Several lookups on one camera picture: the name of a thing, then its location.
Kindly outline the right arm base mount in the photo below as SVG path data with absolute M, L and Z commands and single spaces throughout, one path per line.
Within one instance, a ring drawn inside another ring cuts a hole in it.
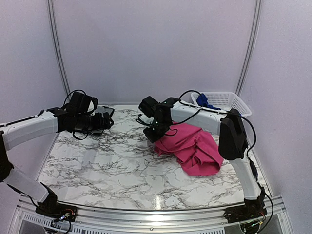
M 266 214 L 267 210 L 263 201 L 244 200 L 243 205 L 226 208 L 223 216 L 228 223 L 235 223 L 262 217 Z

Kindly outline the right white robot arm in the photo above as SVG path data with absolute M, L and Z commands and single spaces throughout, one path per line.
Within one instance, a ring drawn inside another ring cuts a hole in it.
M 253 146 L 247 142 L 243 122 L 248 121 L 240 112 L 216 110 L 183 101 L 180 97 L 169 97 L 158 102 L 153 97 L 144 98 L 139 110 L 151 122 L 145 122 L 144 134 L 151 142 L 156 142 L 171 126 L 188 123 L 219 136 L 218 151 L 223 159 L 230 162 L 241 183 L 244 202 L 242 215 L 252 218 L 264 206 L 265 189 L 258 182 L 258 173 L 249 151 Z

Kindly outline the pink trousers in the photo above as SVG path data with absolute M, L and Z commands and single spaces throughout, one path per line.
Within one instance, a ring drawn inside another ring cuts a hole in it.
M 212 134 L 187 123 L 173 125 L 154 145 L 159 156 L 174 155 L 190 176 L 215 175 L 224 161 Z

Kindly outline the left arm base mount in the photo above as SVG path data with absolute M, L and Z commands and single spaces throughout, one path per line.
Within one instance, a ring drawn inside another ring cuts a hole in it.
M 77 216 L 78 208 L 76 206 L 67 205 L 63 203 L 56 203 L 52 207 L 48 208 L 47 206 L 39 203 L 35 209 L 35 212 L 40 215 L 52 217 L 58 220 L 66 220 L 74 222 Z

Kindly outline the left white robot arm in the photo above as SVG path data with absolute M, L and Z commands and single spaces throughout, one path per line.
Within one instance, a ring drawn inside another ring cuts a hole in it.
M 0 126 L 0 181 L 18 193 L 37 201 L 37 212 L 57 217 L 62 211 L 57 195 L 46 185 L 33 180 L 15 167 L 7 152 L 32 139 L 67 131 L 77 139 L 76 133 L 88 137 L 101 135 L 113 124 L 115 110 L 99 107 L 98 99 L 83 90 L 72 91 L 62 107 L 41 110 L 39 114 L 3 123 Z

